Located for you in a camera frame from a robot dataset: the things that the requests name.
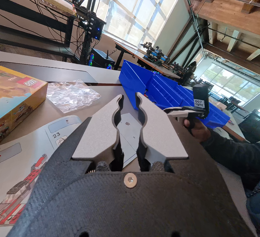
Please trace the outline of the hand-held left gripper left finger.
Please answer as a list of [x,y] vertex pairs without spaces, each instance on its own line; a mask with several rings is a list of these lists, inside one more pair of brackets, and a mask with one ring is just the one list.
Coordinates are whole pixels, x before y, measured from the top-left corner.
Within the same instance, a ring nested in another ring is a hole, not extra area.
[[72,155],[76,161],[105,161],[111,171],[122,171],[124,153],[118,124],[121,122],[124,95],[119,94],[88,121],[83,135]]

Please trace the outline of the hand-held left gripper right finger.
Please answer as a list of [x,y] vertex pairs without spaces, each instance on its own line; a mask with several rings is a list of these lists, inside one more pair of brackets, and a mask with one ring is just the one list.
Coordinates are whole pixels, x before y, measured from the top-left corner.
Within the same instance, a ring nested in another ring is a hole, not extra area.
[[189,158],[174,126],[167,114],[142,93],[136,92],[135,100],[142,125],[136,151],[140,171],[148,172],[161,162],[165,171],[173,172],[169,161]]

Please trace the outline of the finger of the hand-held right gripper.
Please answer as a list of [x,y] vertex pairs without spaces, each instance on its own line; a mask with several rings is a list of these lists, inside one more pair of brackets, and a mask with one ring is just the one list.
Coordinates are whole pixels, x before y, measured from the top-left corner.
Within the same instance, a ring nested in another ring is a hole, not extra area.
[[178,122],[184,122],[188,118],[190,111],[171,111],[168,116],[174,117]]
[[194,112],[193,107],[183,106],[183,107],[170,107],[163,110],[164,112],[172,112],[172,111],[185,111],[185,112]]

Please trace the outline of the blue plastic bin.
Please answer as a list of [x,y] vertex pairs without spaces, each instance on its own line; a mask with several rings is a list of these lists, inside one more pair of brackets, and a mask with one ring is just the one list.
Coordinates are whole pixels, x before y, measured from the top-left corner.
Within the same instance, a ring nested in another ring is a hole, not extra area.
[[206,85],[195,85],[191,91],[169,78],[127,60],[123,61],[119,81],[135,110],[138,110],[136,92],[148,96],[148,99],[162,110],[184,106],[206,107],[206,92],[209,92]]

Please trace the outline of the person's right forearm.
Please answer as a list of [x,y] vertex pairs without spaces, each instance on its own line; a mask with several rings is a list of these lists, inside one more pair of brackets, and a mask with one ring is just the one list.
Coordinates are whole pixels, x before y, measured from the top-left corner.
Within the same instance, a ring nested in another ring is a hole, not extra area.
[[241,177],[247,190],[259,189],[260,143],[234,142],[209,128],[211,137],[201,145],[219,164]]

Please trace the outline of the wooden robot desk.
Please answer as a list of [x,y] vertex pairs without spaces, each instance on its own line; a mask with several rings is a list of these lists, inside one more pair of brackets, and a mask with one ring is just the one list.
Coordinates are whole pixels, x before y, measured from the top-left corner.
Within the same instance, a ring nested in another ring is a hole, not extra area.
[[150,66],[152,68],[152,71],[157,71],[159,73],[161,73],[162,75],[165,75],[165,76],[168,76],[168,77],[172,77],[172,78],[176,78],[176,79],[180,79],[179,76],[177,76],[176,74],[174,74],[172,71],[168,70],[167,68],[163,67],[163,66],[157,66],[155,65],[154,63],[151,63],[149,62],[148,60],[144,59],[143,58],[143,53],[127,46],[127,45],[124,45],[123,43],[121,42],[118,42],[116,40],[113,39],[113,41],[115,42],[115,44],[117,46],[120,47],[120,51],[124,51],[124,52],[128,52],[130,55],[136,57],[138,60],[139,60],[139,63],[138,64],[142,64],[144,66]]

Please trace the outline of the person's right hand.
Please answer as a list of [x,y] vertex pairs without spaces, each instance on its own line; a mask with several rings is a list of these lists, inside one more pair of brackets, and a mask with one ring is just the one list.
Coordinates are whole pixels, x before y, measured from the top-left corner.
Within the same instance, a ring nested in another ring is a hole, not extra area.
[[199,142],[205,142],[211,137],[209,129],[197,118],[193,119],[194,127],[191,129],[191,134]]

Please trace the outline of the clear plastic bag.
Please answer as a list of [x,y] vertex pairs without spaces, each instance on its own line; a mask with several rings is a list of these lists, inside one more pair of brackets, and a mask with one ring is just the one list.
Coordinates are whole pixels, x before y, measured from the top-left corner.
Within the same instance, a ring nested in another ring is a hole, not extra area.
[[101,95],[88,87],[81,79],[51,82],[47,87],[47,98],[62,112],[68,113],[90,106]]

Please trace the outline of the light blue instruction booklet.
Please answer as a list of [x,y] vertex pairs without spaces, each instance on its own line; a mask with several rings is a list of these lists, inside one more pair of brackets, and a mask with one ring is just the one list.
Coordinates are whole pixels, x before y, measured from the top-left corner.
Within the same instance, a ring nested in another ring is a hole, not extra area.
[[81,123],[65,116],[0,146],[1,236],[17,222],[48,159]]

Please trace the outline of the black computer with rainbow fans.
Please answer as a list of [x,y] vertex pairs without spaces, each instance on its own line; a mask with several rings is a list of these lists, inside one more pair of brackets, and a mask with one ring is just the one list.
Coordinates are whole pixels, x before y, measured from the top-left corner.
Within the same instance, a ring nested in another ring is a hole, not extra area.
[[108,55],[108,52],[104,53],[103,51],[93,48],[90,52],[90,58],[87,65],[104,69],[113,69],[115,61]]

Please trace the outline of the yellow toy brick box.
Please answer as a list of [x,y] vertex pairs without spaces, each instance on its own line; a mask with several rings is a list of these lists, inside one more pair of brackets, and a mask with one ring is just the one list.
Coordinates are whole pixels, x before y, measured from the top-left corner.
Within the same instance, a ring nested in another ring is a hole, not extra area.
[[0,141],[46,100],[48,83],[0,66]]

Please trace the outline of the black metal rack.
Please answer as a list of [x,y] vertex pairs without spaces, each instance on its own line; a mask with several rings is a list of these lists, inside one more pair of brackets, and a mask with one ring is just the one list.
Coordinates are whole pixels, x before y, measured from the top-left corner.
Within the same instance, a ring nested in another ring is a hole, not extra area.
[[39,51],[83,64],[91,51],[88,13],[96,0],[68,0],[77,17],[67,17],[38,0],[1,0],[1,44]]

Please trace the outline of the black power strip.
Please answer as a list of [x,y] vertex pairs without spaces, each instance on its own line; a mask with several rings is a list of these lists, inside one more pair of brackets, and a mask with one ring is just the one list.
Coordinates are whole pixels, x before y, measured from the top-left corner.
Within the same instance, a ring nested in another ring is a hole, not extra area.
[[88,14],[88,24],[87,24],[87,35],[89,38],[100,40],[102,36],[102,31],[106,22],[101,20],[96,16],[95,12],[89,12]]

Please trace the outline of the person's blue jeans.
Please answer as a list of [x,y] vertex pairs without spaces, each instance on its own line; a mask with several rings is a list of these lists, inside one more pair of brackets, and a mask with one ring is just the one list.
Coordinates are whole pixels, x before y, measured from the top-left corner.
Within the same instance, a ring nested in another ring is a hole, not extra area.
[[260,184],[251,190],[245,191],[247,201],[246,208],[249,213],[249,217],[255,226],[256,232],[260,233]]

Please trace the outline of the large window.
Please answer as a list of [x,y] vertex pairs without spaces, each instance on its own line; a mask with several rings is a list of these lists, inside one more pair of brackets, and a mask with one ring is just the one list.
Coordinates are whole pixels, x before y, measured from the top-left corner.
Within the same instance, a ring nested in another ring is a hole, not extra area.
[[96,0],[94,12],[105,21],[103,32],[140,48],[155,43],[177,0]]

